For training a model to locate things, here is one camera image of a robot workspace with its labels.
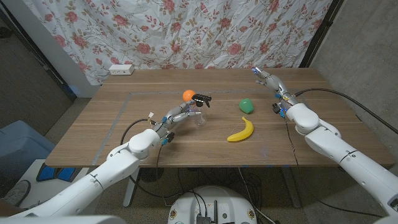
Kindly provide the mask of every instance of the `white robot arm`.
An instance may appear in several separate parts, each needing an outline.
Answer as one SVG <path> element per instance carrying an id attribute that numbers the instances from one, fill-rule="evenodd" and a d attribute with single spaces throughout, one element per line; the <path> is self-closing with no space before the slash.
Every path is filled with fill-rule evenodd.
<path id="1" fill-rule="evenodd" d="M 305 136 L 305 141 L 313 150 L 339 164 L 390 215 L 386 222 L 382 219 L 378 223 L 390 223 L 389 220 L 396 222 L 398 219 L 398 177 L 342 140 L 340 132 L 334 126 L 319 119 L 315 112 L 303 103 L 299 103 L 275 75 L 270 75 L 258 68 L 254 68 L 253 71 L 261 78 L 257 83 L 271 89 L 280 99 L 278 104 L 273 105 L 274 112 L 284 117 L 285 111 L 286 116 L 295 122 L 296 131 Z"/>
<path id="2" fill-rule="evenodd" d="M 211 97 L 194 95 L 193 100 L 185 102 L 171 109 L 161 123 L 155 124 L 153 129 L 146 129 L 133 136 L 129 142 L 116 147 L 107 156 L 106 161 L 98 168 L 61 191 L 45 203 L 18 213 L 12 217 L 60 217 L 78 215 L 86 208 L 103 190 L 110 185 L 129 177 L 137 168 L 141 160 L 149 155 L 149 148 L 162 145 L 174 138 L 170 130 L 189 116 L 200 112 L 186 112 L 187 108 L 196 103 L 209 107 Z"/>

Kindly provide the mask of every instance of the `orange ball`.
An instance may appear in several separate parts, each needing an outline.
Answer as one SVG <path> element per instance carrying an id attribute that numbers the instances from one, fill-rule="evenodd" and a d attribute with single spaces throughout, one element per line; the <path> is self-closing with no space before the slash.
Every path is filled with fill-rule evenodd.
<path id="1" fill-rule="evenodd" d="M 190 101 L 192 100 L 192 97 L 194 96 L 195 92 L 193 90 L 187 90 L 184 92 L 184 94 L 182 95 L 182 99 L 186 102 L 186 101 Z"/>

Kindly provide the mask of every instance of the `power strip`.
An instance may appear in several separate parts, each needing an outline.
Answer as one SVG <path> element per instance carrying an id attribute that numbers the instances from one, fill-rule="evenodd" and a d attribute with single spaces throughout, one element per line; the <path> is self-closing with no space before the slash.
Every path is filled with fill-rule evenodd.
<path id="1" fill-rule="evenodd" d="M 111 75 L 131 75 L 134 67 L 132 65 L 112 65 L 109 71 Z"/>

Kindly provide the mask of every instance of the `floral curtain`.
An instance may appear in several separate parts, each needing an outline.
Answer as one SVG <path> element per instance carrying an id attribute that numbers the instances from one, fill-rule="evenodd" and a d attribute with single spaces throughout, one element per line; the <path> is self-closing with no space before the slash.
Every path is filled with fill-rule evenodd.
<path id="1" fill-rule="evenodd" d="M 297 67 L 331 0 L 24 0 L 92 85 L 135 69 Z"/>

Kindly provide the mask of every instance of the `banana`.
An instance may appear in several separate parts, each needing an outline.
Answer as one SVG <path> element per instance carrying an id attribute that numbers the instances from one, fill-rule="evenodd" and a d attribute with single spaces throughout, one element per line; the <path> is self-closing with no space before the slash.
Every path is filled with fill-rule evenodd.
<path id="1" fill-rule="evenodd" d="M 236 133 L 231 135 L 230 137 L 228 137 L 226 140 L 231 142 L 231 141 L 240 141 L 243 140 L 247 137 L 249 137 L 253 131 L 254 131 L 254 126 L 253 123 L 248 121 L 246 118 L 242 117 L 242 120 L 244 120 L 244 122 L 246 123 L 246 127 L 243 131 L 241 131 L 240 133 Z"/>

